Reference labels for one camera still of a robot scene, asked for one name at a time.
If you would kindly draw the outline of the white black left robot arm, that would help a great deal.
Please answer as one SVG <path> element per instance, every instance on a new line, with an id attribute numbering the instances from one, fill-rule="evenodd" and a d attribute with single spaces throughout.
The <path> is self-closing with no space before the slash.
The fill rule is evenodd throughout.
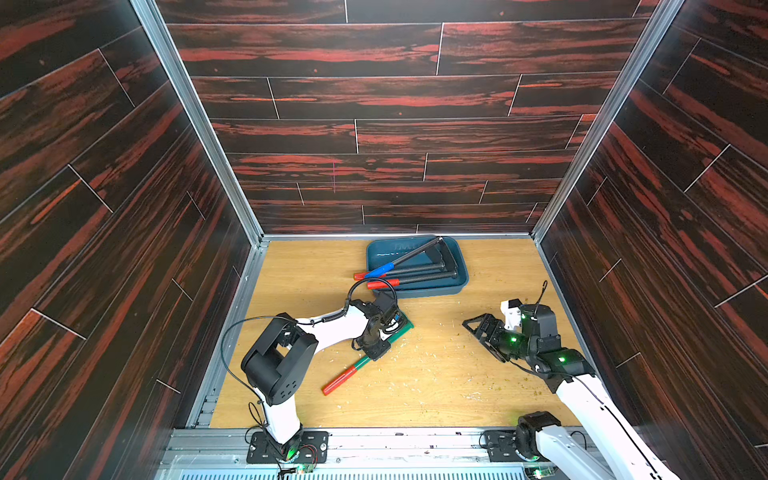
<path id="1" fill-rule="evenodd" d="M 281 455 L 289 457 L 299 446 L 303 425 L 294 396 L 317 353 L 348 342 L 376 361 L 411 326 L 395 298 L 386 294 L 372 302 L 347 299 L 340 310 L 318 317 L 273 317 L 242 359 L 241 370 L 261 401 L 267 438 Z"/>

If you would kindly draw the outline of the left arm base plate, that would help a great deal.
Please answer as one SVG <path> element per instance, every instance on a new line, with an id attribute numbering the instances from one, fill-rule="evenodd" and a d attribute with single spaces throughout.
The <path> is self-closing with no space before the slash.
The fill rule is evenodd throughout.
<path id="1" fill-rule="evenodd" d="M 250 434 L 246 463 L 323 464 L 328 448 L 328 431 L 300 430 L 285 444 L 280 444 L 269 433 L 255 430 Z"/>

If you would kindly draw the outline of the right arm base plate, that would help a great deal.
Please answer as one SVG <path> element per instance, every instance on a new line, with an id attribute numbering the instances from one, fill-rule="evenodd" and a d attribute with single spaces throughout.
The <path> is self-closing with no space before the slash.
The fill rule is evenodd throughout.
<path id="1" fill-rule="evenodd" d="M 491 462 L 548 462 L 536 446 L 538 431 L 522 430 L 485 430 L 481 433 L 478 444 L 486 450 Z"/>

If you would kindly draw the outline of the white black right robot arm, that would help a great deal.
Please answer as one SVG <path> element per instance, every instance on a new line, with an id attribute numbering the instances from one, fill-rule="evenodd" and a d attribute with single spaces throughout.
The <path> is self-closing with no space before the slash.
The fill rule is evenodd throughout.
<path id="1" fill-rule="evenodd" d="M 612 401 L 586 358 L 562 345 L 550 307 L 514 299 L 502 302 L 501 311 L 502 318 L 483 314 L 462 325 L 494 358 L 543 380 L 600 455 L 577 443 L 553 414 L 538 411 L 520 417 L 512 432 L 484 432 L 490 460 L 514 455 L 536 466 L 531 474 L 536 479 L 545 475 L 538 466 L 542 462 L 570 479 L 675 478 Z"/>

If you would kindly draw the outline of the grey hoe red grip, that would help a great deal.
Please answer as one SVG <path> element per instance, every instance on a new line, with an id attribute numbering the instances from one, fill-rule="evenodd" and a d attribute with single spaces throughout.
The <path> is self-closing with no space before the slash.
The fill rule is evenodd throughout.
<path id="1" fill-rule="evenodd" d="M 436 272 L 443 272 L 448 269 L 447 261 L 444 259 L 443 253 L 442 253 L 442 244 L 444 243 L 444 240 L 442 238 L 442 241 L 435 245 L 432 248 L 429 248 L 428 250 L 422 252 L 424 253 L 427 258 L 430 260 L 429 263 L 426 264 L 418 264 L 418 265 L 407 265 L 407 262 L 412 260 L 413 258 L 421 255 L 419 255 L 411 258 L 410 260 L 407 260 L 398 266 L 396 266 L 393 270 L 391 270 L 388 274 L 385 274 L 384 276 L 380 278 L 384 278 L 386 276 L 396 276 L 396 275 L 403 275 L 403 274 L 415 274 L 415 273 L 436 273 Z M 366 274 L 367 272 L 361 272 L 356 273 L 353 275 L 354 280 L 362 280 L 362 276 Z"/>
<path id="2" fill-rule="evenodd" d="M 445 242 L 442 244 L 442 253 L 444 259 L 447 261 L 448 269 L 443 272 L 436 273 L 415 273 L 415 274 L 403 274 L 396 276 L 386 276 L 384 278 L 366 278 L 362 280 L 369 280 L 370 289 L 379 289 L 391 285 L 392 287 L 402 286 L 406 284 L 414 284 L 421 282 L 436 281 L 442 279 L 453 279 L 458 276 L 458 262 L 455 259 L 448 244 Z"/>

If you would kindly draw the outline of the chrome hoe blue grip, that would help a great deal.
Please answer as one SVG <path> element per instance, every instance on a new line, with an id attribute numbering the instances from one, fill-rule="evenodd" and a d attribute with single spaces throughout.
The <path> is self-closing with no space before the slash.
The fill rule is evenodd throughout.
<path id="1" fill-rule="evenodd" d="M 420 247 L 418 247 L 418 248 L 416 248 L 416 249 L 414 249 L 414 250 L 412 250 L 412 251 L 410 251 L 410 252 L 408 252 L 408 253 L 400 256 L 400 257 L 398 257 L 397 259 L 395 259 L 395 260 L 393 260 L 393 261 L 391 261 L 391 262 L 389 262 L 387 264 L 384 264 L 384 265 L 382 265 L 382 266 L 380 266 L 380 267 L 378 267 L 378 268 L 376 268 L 374 270 L 371 270 L 371 271 L 367 272 L 366 274 L 364 274 L 362 276 L 362 279 L 366 279 L 366 278 L 380 278 L 380 277 L 384 276 L 385 274 L 388 274 L 391 270 L 393 270 L 399 264 L 401 264 L 401 263 L 403 263 L 403 262 L 405 262 L 407 260 L 410 260 L 411 258 L 419 255 L 420 253 L 428 250 L 429 248 L 434 247 L 435 245 L 439 244 L 441 241 L 442 241 L 441 237 L 435 237 L 435 238 L 431 239 L 430 241 L 428 241 L 427 243 L 425 243 L 424 245 L 422 245 L 422 246 L 420 246 Z"/>

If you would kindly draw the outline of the green handle red tip hoe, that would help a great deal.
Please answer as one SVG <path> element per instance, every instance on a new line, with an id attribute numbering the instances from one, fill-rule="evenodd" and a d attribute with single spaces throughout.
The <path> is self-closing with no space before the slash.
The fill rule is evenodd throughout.
<path id="1" fill-rule="evenodd" d="M 324 396 L 328 396 L 337 390 L 368 363 L 377 361 L 383 355 L 388 353 L 391 350 L 392 345 L 413 328 L 413 323 L 402 312 L 396 313 L 394 320 L 396 321 L 395 326 L 384 331 L 386 338 L 383 340 L 382 344 L 372 349 L 374 358 L 371 359 L 369 355 L 365 355 L 358 359 L 354 364 L 350 365 L 346 370 L 322 388 Z"/>

